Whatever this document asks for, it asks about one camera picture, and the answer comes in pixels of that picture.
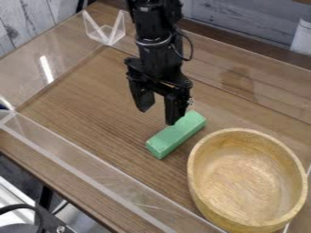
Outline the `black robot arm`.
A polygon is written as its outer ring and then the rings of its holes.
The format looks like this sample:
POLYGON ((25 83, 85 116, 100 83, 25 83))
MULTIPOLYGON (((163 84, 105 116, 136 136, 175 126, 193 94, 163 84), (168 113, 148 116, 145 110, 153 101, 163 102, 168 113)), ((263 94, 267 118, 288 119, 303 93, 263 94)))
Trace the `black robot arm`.
POLYGON ((164 97, 165 123, 172 126, 184 116, 191 100, 192 81, 183 74, 183 38, 177 27, 183 18, 180 0, 125 0, 136 27, 135 43, 139 56, 128 57, 128 86, 135 105, 145 112, 156 102, 155 94, 164 97))

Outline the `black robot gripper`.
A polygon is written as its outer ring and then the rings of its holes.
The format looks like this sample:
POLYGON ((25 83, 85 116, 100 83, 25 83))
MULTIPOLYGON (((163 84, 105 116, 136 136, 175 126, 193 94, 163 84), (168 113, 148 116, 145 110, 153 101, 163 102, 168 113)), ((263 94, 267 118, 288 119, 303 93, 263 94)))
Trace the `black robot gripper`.
POLYGON ((193 54, 183 56, 183 43, 164 46, 139 46, 139 57, 128 57, 128 87, 135 105, 145 112, 156 102, 155 94, 164 97, 165 123, 173 126, 184 116, 191 98, 192 81, 183 74, 183 62, 193 54))

